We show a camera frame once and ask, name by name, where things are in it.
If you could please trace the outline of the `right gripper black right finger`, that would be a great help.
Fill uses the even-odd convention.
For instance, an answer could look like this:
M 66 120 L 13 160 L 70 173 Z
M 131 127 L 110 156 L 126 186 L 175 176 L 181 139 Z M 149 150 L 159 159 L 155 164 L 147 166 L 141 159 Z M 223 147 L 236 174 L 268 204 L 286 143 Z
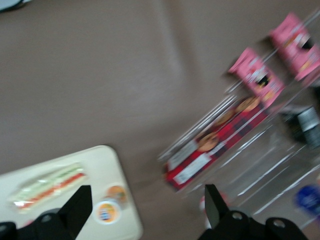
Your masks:
M 230 210 L 214 184 L 204 188 L 205 213 L 211 228 L 200 240 L 307 240 L 292 221 L 268 218 L 264 224 L 238 210 Z

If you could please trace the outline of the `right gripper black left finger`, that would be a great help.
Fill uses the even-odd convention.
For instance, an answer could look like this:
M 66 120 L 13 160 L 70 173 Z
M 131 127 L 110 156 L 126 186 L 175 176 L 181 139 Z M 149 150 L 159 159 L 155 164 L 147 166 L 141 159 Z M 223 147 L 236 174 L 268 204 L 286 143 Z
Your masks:
M 92 188 L 82 185 L 57 211 L 42 213 L 30 224 L 17 228 L 0 223 L 2 240 L 75 240 L 93 211 Z

